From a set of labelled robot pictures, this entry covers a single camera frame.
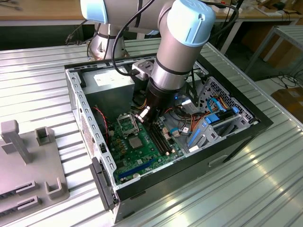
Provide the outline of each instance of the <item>workbench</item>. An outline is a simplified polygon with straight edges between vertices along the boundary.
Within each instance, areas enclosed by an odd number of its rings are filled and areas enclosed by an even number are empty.
[[[18,6],[23,9],[22,11],[0,7],[0,26],[78,25],[84,20],[79,0],[19,0],[19,2]],[[298,14],[269,17],[257,9],[244,10],[233,25],[221,52],[226,53],[243,22],[289,21],[290,25],[295,25],[300,18],[302,15]],[[225,13],[216,13],[216,22],[223,22],[225,19]],[[138,34],[137,39],[144,37],[144,34]]]
[[[126,41],[131,56],[156,53],[160,39]],[[298,226],[303,223],[303,125],[210,44],[201,54],[274,124],[239,155],[116,226]],[[86,46],[0,52],[0,121],[20,133],[56,136],[70,197],[7,226],[112,226],[71,112],[65,64],[87,61]]]

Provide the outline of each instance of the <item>aluminum extrusion table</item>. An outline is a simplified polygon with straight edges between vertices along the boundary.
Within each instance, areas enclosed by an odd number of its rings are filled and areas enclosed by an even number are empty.
[[[274,51],[277,49],[277,47],[282,43],[283,40],[287,40],[292,45],[299,48],[301,51],[303,51],[303,25],[296,25],[296,26],[273,26],[271,30],[269,31],[268,35],[265,37],[265,39],[262,41],[256,52],[252,55],[250,58],[250,62],[248,66],[245,69],[245,73],[248,73],[257,58],[260,56],[266,45],[269,43],[271,38],[274,35],[280,36],[278,41],[275,43],[274,47],[269,51],[267,56],[264,58],[264,61],[268,61],[268,59],[271,57],[271,55],[274,53]],[[298,61],[298,63],[292,68],[290,74],[293,75],[299,67],[303,64],[303,58]]]
[[[133,40],[126,48],[132,56],[155,53],[159,43]],[[302,226],[303,125],[211,45],[201,54],[274,124],[228,163],[116,226]],[[7,226],[112,225],[66,87],[63,65],[84,61],[84,45],[0,52],[0,121],[18,120],[21,133],[51,127],[70,191],[67,200]]]

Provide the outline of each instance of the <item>green circuit board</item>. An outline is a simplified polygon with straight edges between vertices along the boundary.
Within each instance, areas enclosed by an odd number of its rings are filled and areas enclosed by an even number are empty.
[[[161,131],[164,125],[159,122],[157,127]],[[161,154],[145,127],[140,122],[137,122],[137,125],[139,132],[127,138],[123,137],[118,122],[108,126],[111,133],[110,152],[117,166],[114,172],[117,184],[125,183],[138,174],[142,175],[183,156],[175,140],[171,144],[167,142],[173,152],[168,155]]]

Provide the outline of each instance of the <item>cable connector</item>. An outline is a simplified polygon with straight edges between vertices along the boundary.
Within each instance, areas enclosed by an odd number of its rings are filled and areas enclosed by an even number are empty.
[[[133,70],[130,71],[130,74],[131,74],[132,76],[135,76],[135,75],[140,74],[140,71],[137,70],[137,69],[133,69]]]
[[[72,34],[69,34],[69,35],[67,36],[66,40],[65,40],[65,45],[66,45],[67,43],[69,43],[69,41],[70,41],[72,38],[73,38],[73,35],[72,35]]]

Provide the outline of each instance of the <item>red cable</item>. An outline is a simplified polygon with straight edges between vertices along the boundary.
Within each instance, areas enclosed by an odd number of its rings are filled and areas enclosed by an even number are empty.
[[[95,110],[97,110],[103,117],[103,120],[104,120],[104,124],[105,124],[105,130],[106,130],[106,144],[108,143],[108,133],[107,133],[107,123],[106,123],[106,120],[105,120],[105,116],[103,115],[103,113],[96,107],[94,107]]]
[[[171,110],[172,108],[167,109],[164,113],[166,114],[169,110]]]

